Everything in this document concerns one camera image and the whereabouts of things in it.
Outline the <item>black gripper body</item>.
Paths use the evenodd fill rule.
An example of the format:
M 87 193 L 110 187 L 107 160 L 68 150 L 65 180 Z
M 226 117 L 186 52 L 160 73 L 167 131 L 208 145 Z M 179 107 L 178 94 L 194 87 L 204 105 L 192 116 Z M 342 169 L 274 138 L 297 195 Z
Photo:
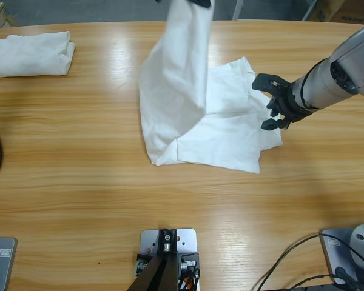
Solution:
M 277 99 L 278 114 L 283 115 L 283 119 L 287 120 L 287 128 L 291 123 L 298 122 L 307 116 L 312 115 L 311 111 L 299 106 L 292 94 L 292 87 L 282 86 L 280 84 L 273 85 L 274 93 L 272 96 Z

